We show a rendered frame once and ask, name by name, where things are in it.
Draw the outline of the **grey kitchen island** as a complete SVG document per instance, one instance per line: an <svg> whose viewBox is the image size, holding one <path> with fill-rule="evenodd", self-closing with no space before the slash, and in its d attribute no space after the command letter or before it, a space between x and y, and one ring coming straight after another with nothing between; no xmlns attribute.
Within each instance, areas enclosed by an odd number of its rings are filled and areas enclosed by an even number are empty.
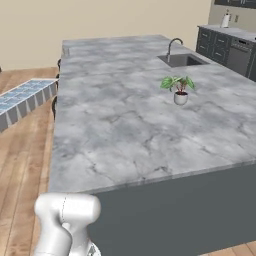
<svg viewBox="0 0 256 256"><path fill-rule="evenodd" d="M66 40L52 192L99 198L102 256L199 256L256 241L256 82L217 63L172 68L161 35ZM160 87L192 79L179 106Z"/></svg>

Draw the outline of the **potted green plant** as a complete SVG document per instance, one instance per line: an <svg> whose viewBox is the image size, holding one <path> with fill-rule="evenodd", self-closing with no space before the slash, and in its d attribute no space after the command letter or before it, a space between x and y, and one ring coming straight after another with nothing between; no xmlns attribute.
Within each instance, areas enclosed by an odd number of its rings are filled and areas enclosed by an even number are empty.
<svg viewBox="0 0 256 256"><path fill-rule="evenodd" d="M195 84L188 76L167 76L162 80L160 87L162 89L168 89L169 91L175 88L176 91L174 93L174 103L176 105L183 106L188 101L188 93L186 92L186 87L190 87L192 90L194 90Z"/></svg>

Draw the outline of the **steel sink basin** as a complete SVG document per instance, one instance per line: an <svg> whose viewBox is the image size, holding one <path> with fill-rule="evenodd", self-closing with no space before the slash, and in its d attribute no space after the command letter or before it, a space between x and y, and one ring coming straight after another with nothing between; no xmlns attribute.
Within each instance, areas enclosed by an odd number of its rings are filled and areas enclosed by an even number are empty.
<svg viewBox="0 0 256 256"><path fill-rule="evenodd" d="M172 68L207 65L207 62L193 54L160 55L159 59Z"/></svg>

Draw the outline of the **dark grey cupboard run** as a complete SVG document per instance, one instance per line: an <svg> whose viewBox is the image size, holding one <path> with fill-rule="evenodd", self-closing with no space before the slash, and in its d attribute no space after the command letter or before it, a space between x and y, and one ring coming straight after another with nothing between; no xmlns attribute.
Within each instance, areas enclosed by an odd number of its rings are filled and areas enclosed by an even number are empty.
<svg viewBox="0 0 256 256"><path fill-rule="evenodd" d="M256 35L237 28L220 28L219 25L200 25L198 28L196 52L225 67L233 38L251 42L253 48L245 77L256 82Z"/></svg>

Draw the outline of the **steel dishwasher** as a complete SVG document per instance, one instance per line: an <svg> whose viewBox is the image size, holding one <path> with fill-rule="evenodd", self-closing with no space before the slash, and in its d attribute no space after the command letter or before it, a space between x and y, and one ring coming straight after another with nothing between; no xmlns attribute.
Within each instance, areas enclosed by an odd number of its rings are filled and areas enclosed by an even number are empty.
<svg viewBox="0 0 256 256"><path fill-rule="evenodd" d="M233 38L229 50L227 67L243 76L246 75L253 44L244 39Z"/></svg>

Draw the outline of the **dark wall cupboards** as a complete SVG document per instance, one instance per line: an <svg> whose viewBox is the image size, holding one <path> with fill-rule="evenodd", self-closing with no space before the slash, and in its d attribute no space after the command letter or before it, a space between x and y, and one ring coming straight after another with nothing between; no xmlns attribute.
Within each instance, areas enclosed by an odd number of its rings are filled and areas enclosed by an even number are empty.
<svg viewBox="0 0 256 256"><path fill-rule="evenodd" d="M214 0L215 5L256 9L256 0Z"/></svg>

